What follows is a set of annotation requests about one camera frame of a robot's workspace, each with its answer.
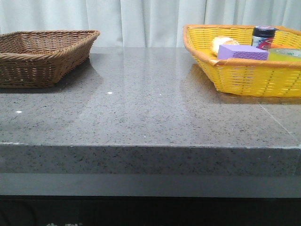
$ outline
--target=bread roll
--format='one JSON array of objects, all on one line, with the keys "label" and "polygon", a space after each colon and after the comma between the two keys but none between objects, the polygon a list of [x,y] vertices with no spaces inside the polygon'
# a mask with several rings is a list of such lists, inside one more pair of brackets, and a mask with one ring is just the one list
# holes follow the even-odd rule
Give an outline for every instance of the bread roll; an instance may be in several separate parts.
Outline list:
[{"label": "bread roll", "polygon": [[239,45],[239,42],[228,36],[217,36],[211,41],[211,51],[217,56],[220,45]]}]

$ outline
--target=brown wicker basket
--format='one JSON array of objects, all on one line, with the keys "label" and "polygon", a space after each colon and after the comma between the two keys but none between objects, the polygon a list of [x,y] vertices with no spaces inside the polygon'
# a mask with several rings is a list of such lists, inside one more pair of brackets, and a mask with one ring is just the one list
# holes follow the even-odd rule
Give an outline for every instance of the brown wicker basket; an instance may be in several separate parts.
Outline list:
[{"label": "brown wicker basket", "polygon": [[89,57],[99,31],[32,31],[0,35],[0,88],[44,88]]}]

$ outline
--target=jar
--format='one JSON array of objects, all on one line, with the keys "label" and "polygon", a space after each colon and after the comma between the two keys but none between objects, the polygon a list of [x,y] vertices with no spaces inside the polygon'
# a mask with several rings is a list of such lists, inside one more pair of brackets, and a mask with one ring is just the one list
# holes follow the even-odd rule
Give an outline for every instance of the jar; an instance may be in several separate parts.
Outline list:
[{"label": "jar", "polygon": [[271,48],[271,44],[275,37],[277,28],[272,26],[256,26],[252,34],[252,46],[267,50]]}]

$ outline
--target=wicker basket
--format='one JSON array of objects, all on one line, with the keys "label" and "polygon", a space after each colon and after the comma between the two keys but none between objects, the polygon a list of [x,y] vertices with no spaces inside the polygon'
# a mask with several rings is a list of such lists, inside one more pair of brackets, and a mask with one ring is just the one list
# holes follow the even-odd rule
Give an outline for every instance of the wicker basket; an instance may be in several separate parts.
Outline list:
[{"label": "wicker basket", "polygon": [[[250,45],[254,26],[188,24],[183,30],[186,49],[218,91],[242,96],[301,97],[301,62],[230,58],[218,60],[210,50],[219,35]],[[301,32],[276,26],[275,44],[301,48]]]},{"label": "wicker basket", "polygon": [[89,57],[99,31],[32,31],[0,35],[0,87],[43,88]]}]

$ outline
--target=basket rim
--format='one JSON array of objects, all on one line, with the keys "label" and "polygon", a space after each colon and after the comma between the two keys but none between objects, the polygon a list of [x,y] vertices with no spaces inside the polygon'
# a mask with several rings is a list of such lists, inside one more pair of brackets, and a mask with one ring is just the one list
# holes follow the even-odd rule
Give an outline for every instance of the basket rim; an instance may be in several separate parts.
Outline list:
[{"label": "basket rim", "polygon": [[28,54],[28,53],[0,53],[0,60],[45,60],[45,59],[53,59],[58,57],[63,57],[70,52],[78,49],[89,42],[95,41],[96,38],[100,35],[100,31],[98,30],[37,30],[37,31],[17,31],[10,32],[5,34],[0,34],[1,37],[15,35],[15,34],[38,34],[38,33],[79,33],[79,32],[87,32],[91,33],[91,36],[86,37],[82,40],[77,41],[67,47],[55,50],[51,53],[47,54]]},{"label": "basket rim", "polygon": [[[204,52],[195,50],[188,43],[188,29],[190,28],[241,28],[241,29],[253,29],[255,25],[233,25],[233,24],[186,24],[183,27],[183,42],[186,49],[199,60],[209,63],[212,66],[228,65],[228,66],[261,66],[261,67],[273,67],[273,68],[301,68],[301,62],[298,61],[267,61],[267,60],[252,60],[252,59],[240,59],[229,58],[226,60],[211,59]],[[287,28],[285,26],[274,26],[284,32],[294,33],[301,35],[301,31]]]}]

